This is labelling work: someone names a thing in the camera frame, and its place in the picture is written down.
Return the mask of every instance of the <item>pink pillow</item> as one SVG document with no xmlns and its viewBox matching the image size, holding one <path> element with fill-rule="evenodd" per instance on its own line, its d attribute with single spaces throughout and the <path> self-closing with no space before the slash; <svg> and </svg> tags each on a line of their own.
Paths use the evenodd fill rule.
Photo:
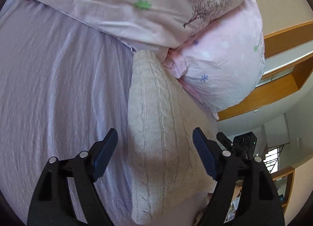
<svg viewBox="0 0 313 226">
<path fill-rule="evenodd" d="M 240 103 L 264 72 L 262 17 L 256 0 L 212 21 L 163 65 L 213 115 Z"/>
</svg>

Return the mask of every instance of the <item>green leaf print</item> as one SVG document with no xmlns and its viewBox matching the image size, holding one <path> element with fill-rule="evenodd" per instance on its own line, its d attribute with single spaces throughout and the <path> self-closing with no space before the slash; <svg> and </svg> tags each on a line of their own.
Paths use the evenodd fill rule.
<svg viewBox="0 0 313 226">
<path fill-rule="evenodd" d="M 149 3 L 149 1 L 138 0 L 137 3 L 134 3 L 134 6 L 141 10 L 149 10 L 152 5 Z"/>
</svg>

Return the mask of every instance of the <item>black tree print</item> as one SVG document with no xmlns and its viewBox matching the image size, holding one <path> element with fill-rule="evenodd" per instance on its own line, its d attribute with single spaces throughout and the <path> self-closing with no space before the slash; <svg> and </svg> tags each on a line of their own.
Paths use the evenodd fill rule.
<svg viewBox="0 0 313 226">
<path fill-rule="evenodd" d="M 199 20 L 200 27 L 203 28 L 211 20 L 220 17 L 231 4 L 231 0 L 189 0 L 189 2 L 193 3 L 193 16 L 183 25 L 184 28 L 195 20 Z"/>
</svg>

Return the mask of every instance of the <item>bed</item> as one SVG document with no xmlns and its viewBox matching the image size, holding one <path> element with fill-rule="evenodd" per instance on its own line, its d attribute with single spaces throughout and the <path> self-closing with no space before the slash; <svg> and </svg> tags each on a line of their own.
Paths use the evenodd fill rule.
<svg viewBox="0 0 313 226">
<path fill-rule="evenodd" d="M 47 5 L 6 2 L 0 12 L 1 220 L 26 223 L 49 157 L 71 158 L 115 128 L 119 144 L 96 188 L 115 225 L 136 225 L 126 165 L 132 55 L 117 39 Z M 209 122 L 216 133 L 215 119 Z M 73 182 L 70 188 L 84 221 Z M 150 225 L 189 226 L 205 204 L 203 194 L 194 195 Z"/>
</svg>

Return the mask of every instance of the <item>cable knit pattern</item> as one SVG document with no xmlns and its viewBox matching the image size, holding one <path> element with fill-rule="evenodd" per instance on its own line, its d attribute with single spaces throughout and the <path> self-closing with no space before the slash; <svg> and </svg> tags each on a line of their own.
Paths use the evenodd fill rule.
<svg viewBox="0 0 313 226">
<path fill-rule="evenodd" d="M 196 127 L 214 139 L 208 120 L 149 51 L 134 54 L 128 124 L 136 223 L 150 223 L 195 193 L 214 190 L 192 143 Z"/>
</svg>

